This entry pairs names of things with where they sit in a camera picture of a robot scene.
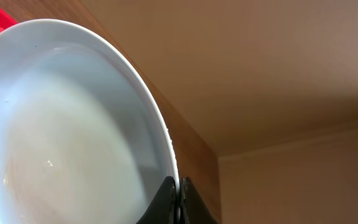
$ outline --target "white bowl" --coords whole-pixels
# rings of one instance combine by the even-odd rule
[[[19,85],[19,80],[29,74],[37,77],[50,73],[83,87],[108,111],[131,149],[147,204],[168,175],[175,178],[178,189],[177,165],[167,128],[139,74],[97,34],[53,19],[23,22],[0,33],[0,167],[6,162],[2,159],[3,135],[12,107],[36,88]],[[0,224],[14,223],[9,212],[1,212],[6,203],[3,175],[0,168]],[[133,212],[130,217],[137,219],[145,209],[127,212]],[[125,217],[120,220],[128,222]]]

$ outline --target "wooden table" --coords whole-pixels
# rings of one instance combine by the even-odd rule
[[[0,0],[0,7],[17,22],[40,18],[70,21],[113,44],[135,67],[152,92],[173,141],[179,175],[193,180],[209,211],[215,219],[221,220],[217,157],[82,3],[78,0]]]

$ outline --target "white plate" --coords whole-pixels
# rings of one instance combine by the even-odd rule
[[[147,204],[165,176],[173,176],[178,188],[175,154],[167,128],[139,74],[97,34],[53,19],[23,22],[0,33],[0,167],[5,162],[3,135],[12,108],[37,88],[19,85],[19,80],[39,74],[54,74],[75,82],[108,111],[131,149]],[[0,224],[13,223],[9,212],[1,212],[1,204],[6,203],[3,176],[0,168]],[[126,209],[123,213],[133,212],[129,216],[137,219],[146,208]],[[119,220],[126,223],[126,217],[128,214],[122,214]]]

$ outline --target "beige wall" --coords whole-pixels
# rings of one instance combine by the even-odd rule
[[[358,223],[358,128],[219,166],[223,224]]]
[[[358,118],[358,1],[81,2],[219,156]]]

